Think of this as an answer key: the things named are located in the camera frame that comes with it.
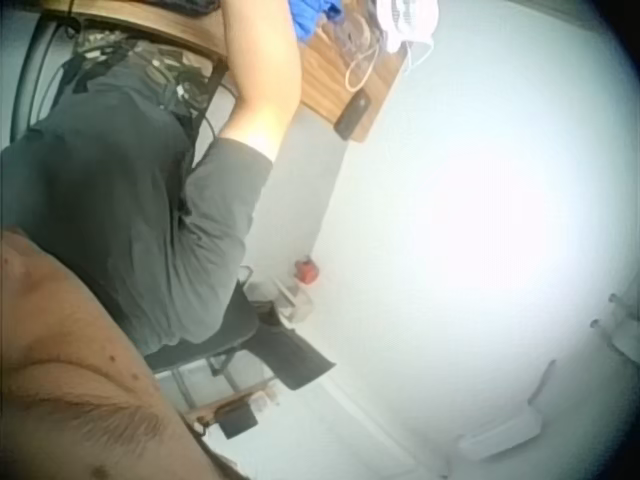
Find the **wooden desk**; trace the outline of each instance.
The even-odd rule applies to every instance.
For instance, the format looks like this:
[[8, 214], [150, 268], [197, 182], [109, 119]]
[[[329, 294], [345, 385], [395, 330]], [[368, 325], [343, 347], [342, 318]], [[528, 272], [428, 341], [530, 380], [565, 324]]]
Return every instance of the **wooden desk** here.
[[[345, 4], [364, 0], [345, 0]], [[66, 14], [70, 0], [29, 0], [31, 6], [53, 13]], [[207, 57], [226, 54], [222, 13], [214, 12], [201, 18], [178, 15], [137, 1], [75, 0], [73, 14], [109, 20], [160, 34], [190, 47]], [[383, 54], [367, 80], [365, 90], [371, 97], [371, 107], [358, 125], [352, 140], [367, 138], [396, 77], [402, 69], [405, 51]], [[337, 48], [323, 35], [316, 34], [303, 48], [302, 103], [333, 125], [352, 97], [344, 86], [346, 67]]]

